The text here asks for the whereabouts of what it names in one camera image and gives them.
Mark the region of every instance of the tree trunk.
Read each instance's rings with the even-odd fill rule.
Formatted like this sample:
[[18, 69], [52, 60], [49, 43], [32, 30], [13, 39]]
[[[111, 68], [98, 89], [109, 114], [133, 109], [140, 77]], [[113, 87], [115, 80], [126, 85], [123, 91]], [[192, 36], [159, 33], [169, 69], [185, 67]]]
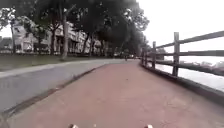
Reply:
[[15, 44], [15, 38], [14, 38], [14, 32], [13, 32], [13, 25], [11, 24], [11, 32], [12, 32], [12, 53], [16, 53], [16, 44]]
[[92, 41], [92, 55], [94, 55], [94, 53], [95, 53], [95, 41]]
[[87, 43], [88, 39], [89, 39], [89, 33], [87, 33], [86, 40], [84, 41], [84, 44], [83, 44], [83, 49], [82, 49], [82, 54], [83, 54], [83, 55], [85, 54], [86, 43]]
[[51, 35], [51, 55], [54, 55], [54, 41], [55, 41], [55, 29], [52, 30], [52, 35]]
[[64, 43], [63, 43], [63, 54], [62, 54], [62, 60], [64, 61], [67, 58], [68, 55], [68, 24], [66, 20], [66, 15], [63, 16], [63, 35], [64, 35]]
[[104, 44], [103, 41], [100, 41], [100, 56], [103, 56]]
[[93, 42], [93, 35], [91, 35], [91, 39], [90, 39], [90, 48], [89, 48], [89, 56], [91, 57], [93, 55], [93, 45], [94, 45], [94, 42]]
[[41, 39], [40, 37], [38, 38], [38, 54], [41, 54]]

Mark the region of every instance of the tree canopy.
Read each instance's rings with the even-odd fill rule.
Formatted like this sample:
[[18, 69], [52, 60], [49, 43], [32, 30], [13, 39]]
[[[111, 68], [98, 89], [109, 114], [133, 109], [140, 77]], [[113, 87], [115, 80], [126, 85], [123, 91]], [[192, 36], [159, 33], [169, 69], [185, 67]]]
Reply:
[[9, 15], [14, 19], [26, 16], [51, 31], [53, 39], [62, 25], [64, 52], [68, 49], [67, 22], [73, 24], [74, 31], [85, 32], [88, 38], [109, 42], [112, 49], [129, 49], [137, 54], [146, 43], [143, 31], [149, 20], [136, 0], [8, 0], [0, 7], [0, 28], [10, 22]]

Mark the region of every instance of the paved path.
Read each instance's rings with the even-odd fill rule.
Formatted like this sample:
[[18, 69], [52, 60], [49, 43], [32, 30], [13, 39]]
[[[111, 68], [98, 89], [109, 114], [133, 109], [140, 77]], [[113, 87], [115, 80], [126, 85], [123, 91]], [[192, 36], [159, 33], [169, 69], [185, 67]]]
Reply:
[[14, 107], [50, 89], [75, 79], [105, 64], [120, 63], [120, 59], [75, 61], [60, 64], [15, 69], [0, 73], [0, 112], [14, 112]]
[[223, 128], [224, 108], [137, 62], [104, 66], [11, 117], [12, 128]]

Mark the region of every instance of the sky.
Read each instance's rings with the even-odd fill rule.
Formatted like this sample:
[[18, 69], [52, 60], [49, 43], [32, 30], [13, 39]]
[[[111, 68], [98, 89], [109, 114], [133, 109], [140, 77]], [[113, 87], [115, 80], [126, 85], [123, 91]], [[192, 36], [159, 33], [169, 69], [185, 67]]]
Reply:
[[[180, 39], [224, 30], [224, 0], [137, 0], [150, 20], [144, 32], [149, 45], [157, 46], [173, 42], [173, 33], [179, 32]], [[9, 26], [0, 36], [11, 37]], [[181, 45], [181, 51], [223, 50], [224, 38]], [[173, 52], [173, 47], [165, 49]], [[220, 57], [181, 57], [191, 62], [224, 61]]]

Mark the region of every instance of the person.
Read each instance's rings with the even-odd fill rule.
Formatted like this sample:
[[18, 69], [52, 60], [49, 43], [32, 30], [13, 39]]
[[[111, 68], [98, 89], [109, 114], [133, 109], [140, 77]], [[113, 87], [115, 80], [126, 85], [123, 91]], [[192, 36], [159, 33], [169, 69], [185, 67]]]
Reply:
[[125, 49], [124, 50], [124, 58], [125, 58], [125, 60], [127, 61], [127, 59], [128, 59], [128, 54], [129, 53], [129, 50], [128, 49]]

